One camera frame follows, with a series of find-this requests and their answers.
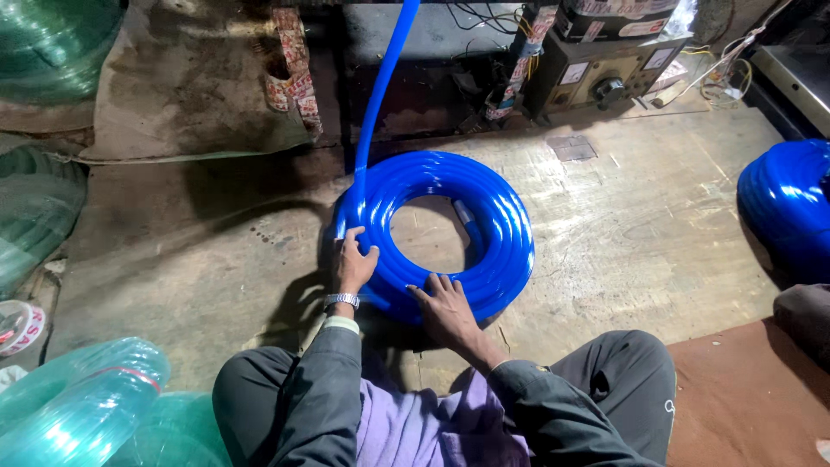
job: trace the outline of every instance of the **blue hose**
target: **blue hose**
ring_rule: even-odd
[[[473,315],[480,321],[510,304],[533,270],[530,220],[519,196],[485,165],[447,152],[415,151],[366,168],[380,103],[417,8],[418,0],[404,0],[381,62],[360,130],[354,184],[338,207],[336,233],[343,238],[348,228],[366,227],[366,232],[358,236],[362,253],[377,245],[381,254],[378,267],[361,294],[390,317],[420,324],[421,313],[406,286],[422,286],[430,271],[403,256],[392,240],[389,224],[395,211],[410,199],[429,194],[453,199],[478,259],[470,269],[449,276],[464,284]]]
[[[830,202],[823,190],[829,170],[830,143],[790,141],[770,148],[738,179],[741,217],[801,283],[830,283]]]

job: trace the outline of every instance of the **plywood floor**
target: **plywood floor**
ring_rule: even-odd
[[[565,125],[398,147],[470,156],[525,203],[533,276],[487,328],[512,356],[550,364],[612,329],[671,343],[771,313],[778,289],[735,207],[740,171],[781,141],[758,111],[581,125],[598,157],[560,162],[547,140],[573,132]],[[327,282],[318,252],[331,205],[350,185],[342,174],[335,150],[94,167],[48,358],[140,336],[167,352],[168,390],[208,391],[241,348],[297,346]],[[396,214],[396,244],[416,263],[458,270],[464,236],[448,204],[434,201]],[[446,350],[385,356],[408,388],[447,391],[466,367]]]

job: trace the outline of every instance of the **man's right hand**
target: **man's right hand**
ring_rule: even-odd
[[[422,289],[408,285],[418,301],[427,334],[454,351],[481,374],[488,375],[498,364],[510,358],[479,329],[460,281],[450,281],[446,274],[430,273],[429,296]]]

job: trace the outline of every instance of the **silver watch strap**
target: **silver watch strap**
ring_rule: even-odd
[[[357,310],[358,307],[360,307],[360,299],[357,295],[354,295],[353,293],[332,293],[330,295],[325,296],[325,305],[323,306],[323,308],[326,308],[332,303],[337,302],[346,302],[352,307],[354,307],[355,310]]]

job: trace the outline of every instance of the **dark jacket sleeve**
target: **dark jacket sleeve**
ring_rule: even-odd
[[[360,338],[343,327],[315,337],[282,388],[285,426],[271,466],[351,466],[357,457]]]
[[[543,366],[506,361],[487,381],[545,465],[658,465],[628,447],[588,396]]]

